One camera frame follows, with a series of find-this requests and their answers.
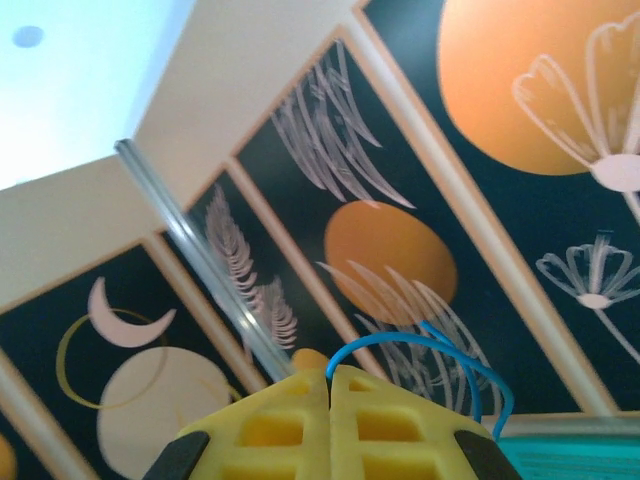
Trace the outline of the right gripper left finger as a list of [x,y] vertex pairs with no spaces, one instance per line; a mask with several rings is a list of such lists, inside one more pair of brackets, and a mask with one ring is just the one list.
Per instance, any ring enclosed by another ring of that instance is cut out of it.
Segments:
[[330,480],[329,388],[300,371],[179,431],[144,480]]

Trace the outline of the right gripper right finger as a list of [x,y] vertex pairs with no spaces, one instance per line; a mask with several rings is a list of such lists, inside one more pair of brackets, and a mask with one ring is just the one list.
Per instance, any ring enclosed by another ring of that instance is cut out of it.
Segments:
[[356,367],[331,380],[331,480],[521,480],[478,422]]

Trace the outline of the teal plastic basket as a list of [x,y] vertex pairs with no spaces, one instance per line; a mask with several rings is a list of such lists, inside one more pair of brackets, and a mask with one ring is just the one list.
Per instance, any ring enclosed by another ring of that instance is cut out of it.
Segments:
[[640,413],[516,415],[498,445],[524,480],[640,480]]

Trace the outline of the round ceiling light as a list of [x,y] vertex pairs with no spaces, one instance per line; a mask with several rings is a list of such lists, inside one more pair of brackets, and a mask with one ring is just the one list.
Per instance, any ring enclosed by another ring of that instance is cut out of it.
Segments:
[[44,30],[35,25],[18,27],[12,34],[12,43],[22,49],[30,49],[39,46],[44,39]]

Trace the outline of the aluminium frame post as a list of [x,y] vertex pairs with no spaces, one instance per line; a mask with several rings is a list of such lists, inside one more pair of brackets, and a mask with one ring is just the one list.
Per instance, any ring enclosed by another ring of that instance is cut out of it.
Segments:
[[134,141],[121,139],[114,150],[144,192],[150,205],[166,223],[169,235],[189,266],[206,286],[220,309],[243,334],[255,356],[272,380],[280,381],[293,374],[288,358],[261,328],[248,303],[227,276],[223,262],[210,250],[202,234],[186,217],[162,179],[144,158]]

